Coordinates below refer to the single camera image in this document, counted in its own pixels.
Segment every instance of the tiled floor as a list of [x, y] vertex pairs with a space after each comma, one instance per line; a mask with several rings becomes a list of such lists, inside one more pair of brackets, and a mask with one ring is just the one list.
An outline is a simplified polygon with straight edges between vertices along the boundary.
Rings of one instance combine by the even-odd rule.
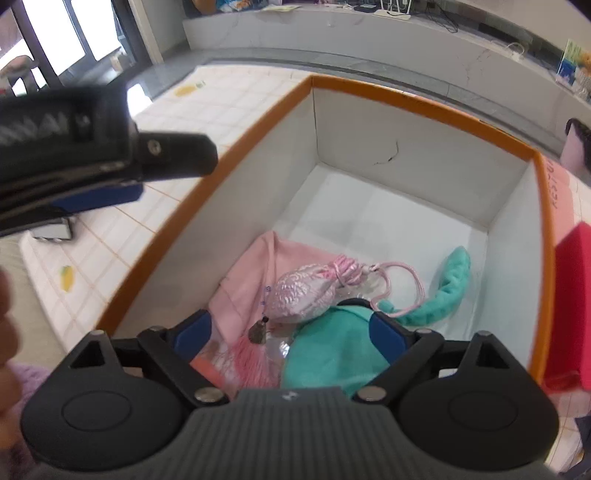
[[550, 398], [560, 416], [560, 431], [546, 464], [556, 472], [563, 472], [580, 460], [581, 437], [574, 420], [591, 411], [591, 393], [578, 391], [551, 395]]
[[[141, 131], [205, 132], [223, 153], [309, 74], [267, 66], [203, 66], [135, 117]], [[69, 351], [92, 330], [130, 269], [199, 179], [148, 183], [136, 202], [79, 215], [75, 240], [21, 251], [49, 322]]]

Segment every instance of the pink cloth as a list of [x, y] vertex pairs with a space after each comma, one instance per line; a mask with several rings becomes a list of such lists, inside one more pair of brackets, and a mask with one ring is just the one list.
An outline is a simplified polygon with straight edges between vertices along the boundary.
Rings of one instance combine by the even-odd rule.
[[232, 266], [209, 301], [209, 312], [222, 338], [233, 344], [262, 318], [271, 286], [291, 270], [309, 264], [325, 265], [337, 255], [263, 233]]

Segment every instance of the pink tassel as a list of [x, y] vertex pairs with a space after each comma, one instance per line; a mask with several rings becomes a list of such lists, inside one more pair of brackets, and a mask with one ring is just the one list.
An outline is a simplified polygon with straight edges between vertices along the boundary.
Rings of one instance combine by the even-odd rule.
[[267, 356], [265, 344], [255, 344], [242, 335], [230, 347], [240, 388], [277, 388], [279, 372]]

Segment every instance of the black device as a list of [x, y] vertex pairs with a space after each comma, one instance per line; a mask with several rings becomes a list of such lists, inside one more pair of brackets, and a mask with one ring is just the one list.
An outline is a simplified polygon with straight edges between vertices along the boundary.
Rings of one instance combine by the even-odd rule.
[[378, 9], [377, 5], [374, 4], [360, 4], [353, 7], [356, 12], [363, 12], [366, 14], [372, 14]]
[[138, 132], [124, 85], [0, 100], [0, 235], [70, 215], [58, 201], [104, 187], [201, 177], [217, 166], [202, 134]]
[[22, 414], [41, 463], [30, 479], [554, 477], [543, 461], [557, 413], [488, 332], [451, 342], [392, 322], [410, 348], [352, 399], [245, 390], [230, 402], [173, 348], [208, 322], [201, 310], [135, 339], [90, 332]]

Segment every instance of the pink drawstring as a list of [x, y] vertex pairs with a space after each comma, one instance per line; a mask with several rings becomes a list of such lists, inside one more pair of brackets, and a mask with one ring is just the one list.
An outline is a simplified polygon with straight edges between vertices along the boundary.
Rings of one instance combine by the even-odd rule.
[[365, 279], [363, 265], [346, 255], [335, 258], [321, 275], [328, 280], [338, 280], [341, 287], [359, 285]]
[[338, 281], [340, 287], [346, 287], [360, 285], [365, 281], [370, 272], [378, 273], [386, 282], [386, 291], [381, 295], [374, 297], [370, 301], [370, 305], [376, 312], [381, 312], [378, 307], [378, 302], [387, 299], [392, 291], [390, 278], [386, 273], [386, 269], [390, 267], [401, 267], [408, 270], [413, 275], [414, 282], [417, 286], [417, 300], [413, 305], [395, 313], [383, 312], [390, 318], [397, 318], [416, 309], [425, 300], [425, 288], [423, 287], [417, 272], [410, 265], [402, 262], [384, 262], [375, 265], [363, 265], [346, 255], [339, 255], [320, 271], [320, 275], [327, 280]]
[[383, 312], [386, 315], [388, 315], [390, 318], [397, 318], [397, 317], [401, 317], [402, 315], [406, 315], [408, 312], [413, 311], [418, 306], [420, 306], [421, 303], [423, 303], [423, 301], [425, 300], [425, 287], [423, 287], [423, 284], [421, 283], [421, 280], [419, 279], [415, 269], [413, 267], [411, 267], [410, 265], [407, 265], [406, 263], [384, 262], [384, 263], [378, 263], [378, 264], [372, 265], [371, 267], [369, 267], [369, 269], [373, 272], [379, 273], [386, 282], [386, 291], [384, 293], [382, 293], [381, 295], [378, 295], [378, 296], [372, 298], [371, 301], [369, 302], [369, 304], [371, 305], [371, 307], [375, 311], [381, 312], [381, 310], [378, 307], [378, 302], [380, 300], [387, 299], [390, 296], [390, 292], [392, 291], [392, 287], [390, 284], [390, 278], [388, 277], [388, 274], [386, 273], [386, 270], [385, 270], [386, 268], [390, 268], [390, 267], [401, 267], [401, 268], [404, 268], [405, 270], [408, 270], [413, 275], [414, 282], [417, 286], [417, 299], [413, 305], [411, 305], [410, 307], [407, 307], [405, 309], [399, 310], [398, 312], [395, 312], [395, 313]]

